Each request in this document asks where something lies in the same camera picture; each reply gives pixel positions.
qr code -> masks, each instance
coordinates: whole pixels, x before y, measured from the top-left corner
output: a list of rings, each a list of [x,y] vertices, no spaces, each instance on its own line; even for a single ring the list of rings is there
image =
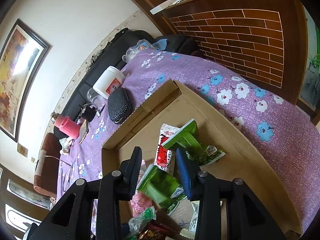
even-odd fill
[[[218,149],[212,145],[209,145],[206,149],[207,154],[210,156],[214,153],[216,153],[218,151]]]

framed painting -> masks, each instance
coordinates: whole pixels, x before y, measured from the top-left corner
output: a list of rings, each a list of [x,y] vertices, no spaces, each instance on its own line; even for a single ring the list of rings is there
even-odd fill
[[[49,45],[16,21],[0,54],[0,129],[18,141],[23,106]]]

bed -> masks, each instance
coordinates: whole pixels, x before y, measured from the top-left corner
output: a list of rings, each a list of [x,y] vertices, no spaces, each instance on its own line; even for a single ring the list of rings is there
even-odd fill
[[[232,122],[260,151],[282,180],[305,231],[320,207],[320,134],[294,105],[261,89],[215,62],[177,53],[146,49],[124,70],[123,87],[136,108],[168,79],[178,80],[203,97]],[[57,199],[76,179],[102,178],[101,145],[119,127],[104,108],[89,124],[82,144],[74,140],[70,155],[61,156]],[[65,176],[69,175],[66,184]],[[96,228],[94,202],[92,232]]]

white wall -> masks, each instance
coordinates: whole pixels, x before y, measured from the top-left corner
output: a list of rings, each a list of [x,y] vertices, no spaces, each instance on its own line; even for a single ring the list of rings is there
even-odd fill
[[[138,10],[130,0],[17,0],[0,25],[0,47],[20,18],[52,45],[39,68],[26,100],[19,142],[28,158],[17,153],[17,144],[0,131],[0,163],[33,182],[37,160],[50,114],[71,77],[86,57],[116,26]]]

green snack package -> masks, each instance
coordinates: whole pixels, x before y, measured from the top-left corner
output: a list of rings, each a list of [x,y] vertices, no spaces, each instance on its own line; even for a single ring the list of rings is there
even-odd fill
[[[128,225],[130,228],[130,234],[124,240],[135,240],[137,235],[142,232],[144,227],[152,220],[156,219],[155,207],[149,207],[140,215],[130,218]]]
[[[196,161],[199,166],[209,165],[226,155],[214,146],[198,142],[198,126],[194,119],[182,126],[162,146],[166,150],[176,150],[178,147],[186,149],[188,158]]]
[[[182,185],[177,182],[177,179],[153,164],[147,168],[137,190],[158,203],[168,215],[186,197]]]

